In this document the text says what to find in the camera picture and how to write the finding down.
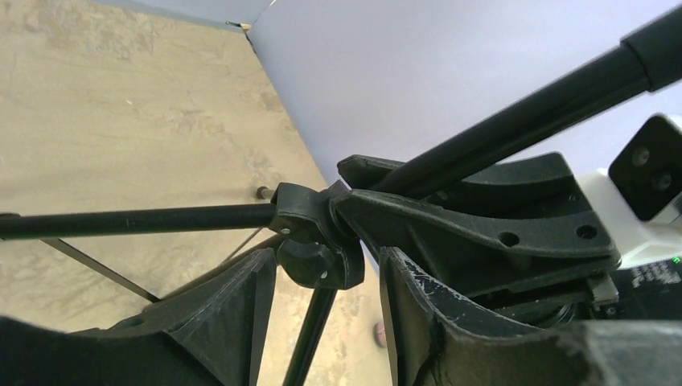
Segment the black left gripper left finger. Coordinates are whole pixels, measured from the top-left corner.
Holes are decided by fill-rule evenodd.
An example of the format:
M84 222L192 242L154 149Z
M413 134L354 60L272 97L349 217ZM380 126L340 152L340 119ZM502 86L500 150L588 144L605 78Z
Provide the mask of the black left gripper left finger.
M1 320L4 385L254 385L277 264L260 249L218 276L107 329Z

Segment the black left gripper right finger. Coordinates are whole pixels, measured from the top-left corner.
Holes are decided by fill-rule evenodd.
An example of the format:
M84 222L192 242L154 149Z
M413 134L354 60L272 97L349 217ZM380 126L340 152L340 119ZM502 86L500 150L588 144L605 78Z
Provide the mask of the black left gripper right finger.
M678 385L679 322L543 330L472 302L382 248L380 298L395 385Z

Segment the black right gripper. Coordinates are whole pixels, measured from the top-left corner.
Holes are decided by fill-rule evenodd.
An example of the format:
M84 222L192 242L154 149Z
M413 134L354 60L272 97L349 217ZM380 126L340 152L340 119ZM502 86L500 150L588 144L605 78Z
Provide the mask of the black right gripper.
M337 170L350 187L368 190L402 165L355 154L338 162ZM480 306L550 328L619 300L611 276L600 273L616 269L620 255L596 214L500 219L455 211L512 211L578 197L577 189L567 162L552 152L489 166L426 196L431 204L354 190L331 206L373 253L398 248Z

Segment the black music stand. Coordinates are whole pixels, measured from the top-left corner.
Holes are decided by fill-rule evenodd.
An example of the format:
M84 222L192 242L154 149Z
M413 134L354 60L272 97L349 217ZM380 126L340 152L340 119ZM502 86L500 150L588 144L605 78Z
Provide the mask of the black music stand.
M645 92L657 92L681 78L681 9L675 7L624 37L613 49L526 96L391 171L373 192L423 199ZM312 298L284 377L286 385L306 381L336 294L364 280L367 246L331 206L352 191L341 179L323 191L291 183L260 188L260 203L176 207L43 216L1 216L1 238L40 240L103 274L150 302L162 301L203 284L260 249L272 249L277 268ZM174 293L157 298L68 243L78 236L119 236L168 232L268 228L274 236L246 250ZM678 320L574 319L584 321L679 322Z

